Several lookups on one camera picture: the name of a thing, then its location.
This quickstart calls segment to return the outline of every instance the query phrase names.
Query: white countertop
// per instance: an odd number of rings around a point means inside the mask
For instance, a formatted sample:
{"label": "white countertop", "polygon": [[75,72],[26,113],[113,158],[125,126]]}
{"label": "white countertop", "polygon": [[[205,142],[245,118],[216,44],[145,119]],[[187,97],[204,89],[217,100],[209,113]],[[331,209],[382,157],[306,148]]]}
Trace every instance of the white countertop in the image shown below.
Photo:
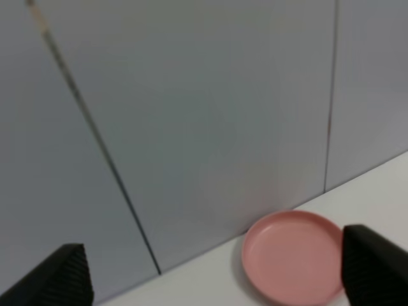
{"label": "white countertop", "polygon": [[[339,226],[365,224],[408,249],[408,153],[297,209]],[[248,283],[240,263],[242,237],[129,291],[103,306],[271,305]],[[335,302],[348,305],[346,297]]]}

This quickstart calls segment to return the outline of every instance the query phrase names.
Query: white table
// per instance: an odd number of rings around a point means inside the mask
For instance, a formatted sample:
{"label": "white table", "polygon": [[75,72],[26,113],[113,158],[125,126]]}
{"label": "white table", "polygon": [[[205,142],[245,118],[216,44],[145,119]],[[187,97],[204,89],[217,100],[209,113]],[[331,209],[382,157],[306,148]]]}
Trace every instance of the white table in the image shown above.
{"label": "white table", "polygon": [[[363,223],[408,249],[408,153],[297,209],[339,226]],[[247,282],[240,264],[242,237],[175,268],[104,306],[271,305]],[[348,305],[346,297],[334,303]]]}

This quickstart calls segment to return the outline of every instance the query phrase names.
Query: pink plate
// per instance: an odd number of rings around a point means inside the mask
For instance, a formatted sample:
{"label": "pink plate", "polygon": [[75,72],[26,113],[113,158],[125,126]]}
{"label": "pink plate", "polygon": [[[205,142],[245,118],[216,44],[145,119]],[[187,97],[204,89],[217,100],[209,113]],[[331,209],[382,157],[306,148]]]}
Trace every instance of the pink plate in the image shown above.
{"label": "pink plate", "polygon": [[342,292],[342,231],[299,210],[270,214],[245,236],[242,264],[252,284],[271,301],[325,305]]}

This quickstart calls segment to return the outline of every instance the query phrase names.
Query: gray wall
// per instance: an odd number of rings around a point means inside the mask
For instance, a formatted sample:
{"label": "gray wall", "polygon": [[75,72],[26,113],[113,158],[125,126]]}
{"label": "gray wall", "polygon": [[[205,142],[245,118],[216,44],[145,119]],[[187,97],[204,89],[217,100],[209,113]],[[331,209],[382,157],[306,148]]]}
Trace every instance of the gray wall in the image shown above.
{"label": "gray wall", "polygon": [[0,2],[0,294],[85,244],[96,301],[157,274],[23,1]]}
{"label": "gray wall", "polygon": [[408,1],[341,0],[327,189],[408,149]]}
{"label": "gray wall", "polygon": [[323,192],[334,1],[39,5],[163,270]]}

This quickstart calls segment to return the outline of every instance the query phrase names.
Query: table surface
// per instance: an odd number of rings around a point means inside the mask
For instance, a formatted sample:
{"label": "table surface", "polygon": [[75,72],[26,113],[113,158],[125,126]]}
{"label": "table surface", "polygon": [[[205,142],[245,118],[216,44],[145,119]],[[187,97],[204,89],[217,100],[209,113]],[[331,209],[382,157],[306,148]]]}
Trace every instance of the table surface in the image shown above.
{"label": "table surface", "polygon": [[[408,249],[408,153],[297,209],[323,215],[340,227],[365,224]],[[103,306],[271,305],[245,278],[242,239],[234,238]],[[349,304],[342,296],[333,305]]]}

